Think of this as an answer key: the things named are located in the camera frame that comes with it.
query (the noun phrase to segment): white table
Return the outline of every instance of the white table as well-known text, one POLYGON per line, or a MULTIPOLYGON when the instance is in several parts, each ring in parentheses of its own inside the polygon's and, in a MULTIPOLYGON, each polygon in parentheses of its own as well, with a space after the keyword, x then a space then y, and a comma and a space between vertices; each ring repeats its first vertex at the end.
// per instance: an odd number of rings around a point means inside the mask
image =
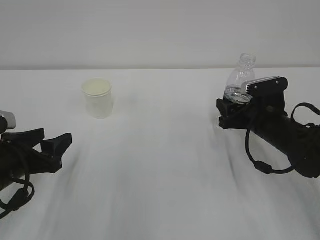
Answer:
MULTIPOLYGON (((56 174, 33 175, 35 196, 0 221, 1 240, 318 240, 317 179, 264 175, 248 160, 243 130, 222 130, 216 99, 232 69, 0 71, 1 110, 22 132, 72 133, 56 174), (111 117, 84 108, 81 84, 112 83, 111 117)), ((320 68, 257 69, 287 77, 287 108, 320 107, 320 68)), ((319 118, 307 110, 299 121, 319 118)), ((289 165, 252 135, 252 154, 289 165)), ((0 193, 12 196, 16 186, 0 193)))

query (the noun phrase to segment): white wall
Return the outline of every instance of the white wall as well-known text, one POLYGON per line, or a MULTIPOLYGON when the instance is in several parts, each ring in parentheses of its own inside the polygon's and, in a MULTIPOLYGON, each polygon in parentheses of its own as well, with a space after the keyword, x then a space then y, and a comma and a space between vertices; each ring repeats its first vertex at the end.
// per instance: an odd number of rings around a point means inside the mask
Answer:
POLYGON ((0 69, 320 66, 320 0, 0 0, 0 69))

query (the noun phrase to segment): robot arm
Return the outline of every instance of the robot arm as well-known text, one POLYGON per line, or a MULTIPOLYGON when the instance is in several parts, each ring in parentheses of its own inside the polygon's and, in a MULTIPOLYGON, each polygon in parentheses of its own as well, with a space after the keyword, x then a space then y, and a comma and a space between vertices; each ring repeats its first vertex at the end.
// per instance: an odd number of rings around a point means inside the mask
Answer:
POLYGON ((56 173, 62 168, 62 156, 72 144, 72 135, 63 134, 54 139, 44 140, 43 128, 17 133, 4 133, 16 127, 15 115, 0 111, 0 191, 12 183, 23 185, 9 203, 0 200, 0 219, 28 203, 34 195, 30 175, 56 173), (33 148, 40 144, 41 152, 33 148))

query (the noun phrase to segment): white paper cup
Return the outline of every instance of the white paper cup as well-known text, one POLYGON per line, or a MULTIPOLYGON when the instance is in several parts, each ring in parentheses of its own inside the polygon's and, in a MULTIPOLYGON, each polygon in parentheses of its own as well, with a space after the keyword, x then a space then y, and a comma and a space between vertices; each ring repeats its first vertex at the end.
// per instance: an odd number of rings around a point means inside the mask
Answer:
POLYGON ((112 113, 111 83, 103 78, 92 78, 82 84, 86 110, 96 119, 105 119, 112 113))

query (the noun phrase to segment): water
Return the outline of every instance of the water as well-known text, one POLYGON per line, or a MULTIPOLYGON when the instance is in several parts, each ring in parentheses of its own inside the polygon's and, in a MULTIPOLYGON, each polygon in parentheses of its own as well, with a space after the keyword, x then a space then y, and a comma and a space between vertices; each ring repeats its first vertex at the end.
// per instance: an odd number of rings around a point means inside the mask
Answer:
POLYGON ((252 97, 241 93, 241 88, 236 85, 229 85, 224 91, 224 97, 235 104, 246 104, 252 97))

